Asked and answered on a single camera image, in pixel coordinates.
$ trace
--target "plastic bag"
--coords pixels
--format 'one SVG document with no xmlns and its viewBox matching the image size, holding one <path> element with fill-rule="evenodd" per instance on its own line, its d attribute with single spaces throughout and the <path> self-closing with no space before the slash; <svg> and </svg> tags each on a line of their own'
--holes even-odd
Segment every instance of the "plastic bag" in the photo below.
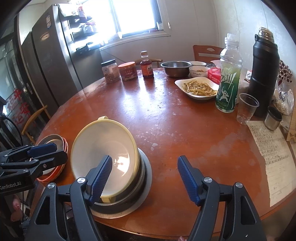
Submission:
<svg viewBox="0 0 296 241">
<path fill-rule="evenodd" d="M 290 115 L 294 107 L 294 95 L 291 90 L 284 92 L 282 89 L 279 90 L 279 98 L 273 101 L 273 105 L 279 112 L 284 115 Z"/>
</svg>

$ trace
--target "black thermos bottle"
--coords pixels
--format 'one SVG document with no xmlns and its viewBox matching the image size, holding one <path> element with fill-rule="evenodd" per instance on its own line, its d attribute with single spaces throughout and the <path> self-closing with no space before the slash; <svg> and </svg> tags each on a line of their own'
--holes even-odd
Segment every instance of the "black thermos bottle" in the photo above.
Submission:
<svg viewBox="0 0 296 241">
<path fill-rule="evenodd" d="M 253 68 L 248 94 L 259 101 L 254 115 L 265 117 L 274 93 L 279 71 L 278 47 L 274 36 L 267 28 L 261 27 L 255 34 L 253 46 Z"/>
</svg>

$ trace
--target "gray refrigerator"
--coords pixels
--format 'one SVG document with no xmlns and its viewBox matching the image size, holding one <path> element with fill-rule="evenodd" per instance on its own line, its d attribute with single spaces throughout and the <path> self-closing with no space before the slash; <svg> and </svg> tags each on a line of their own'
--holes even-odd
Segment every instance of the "gray refrigerator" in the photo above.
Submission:
<svg viewBox="0 0 296 241">
<path fill-rule="evenodd" d="M 51 115 L 77 92 L 104 76 L 98 45 L 83 52 L 77 50 L 86 44 L 94 45 L 87 43 L 87 38 L 75 42 L 69 18 L 52 5 L 21 46 L 27 74 Z"/>
</svg>

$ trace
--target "shredded potato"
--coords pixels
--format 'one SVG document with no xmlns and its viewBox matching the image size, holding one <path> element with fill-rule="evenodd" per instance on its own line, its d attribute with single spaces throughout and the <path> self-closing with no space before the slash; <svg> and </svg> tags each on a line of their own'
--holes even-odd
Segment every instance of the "shredded potato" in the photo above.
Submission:
<svg viewBox="0 0 296 241">
<path fill-rule="evenodd" d="M 217 94 L 217 91 L 213 90 L 207 83 L 201 83 L 197 80 L 185 83 L 183 90 L 189 94 L 198 96 L 213 96 Z"/>
</svg>

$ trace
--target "green label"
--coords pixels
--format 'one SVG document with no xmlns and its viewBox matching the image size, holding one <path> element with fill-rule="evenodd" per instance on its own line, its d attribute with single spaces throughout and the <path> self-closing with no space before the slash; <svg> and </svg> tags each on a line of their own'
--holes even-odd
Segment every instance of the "green label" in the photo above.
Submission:
<svg viewBox="0 0 296 241">
<path fill-rule="evenodd" d="M 237 99 L 240 69 L 229 65 L 224 63 L 221 66 L 221 82 L 216 96 L 216 105 L 221 109 L 231 111 Z"/>
</svg>

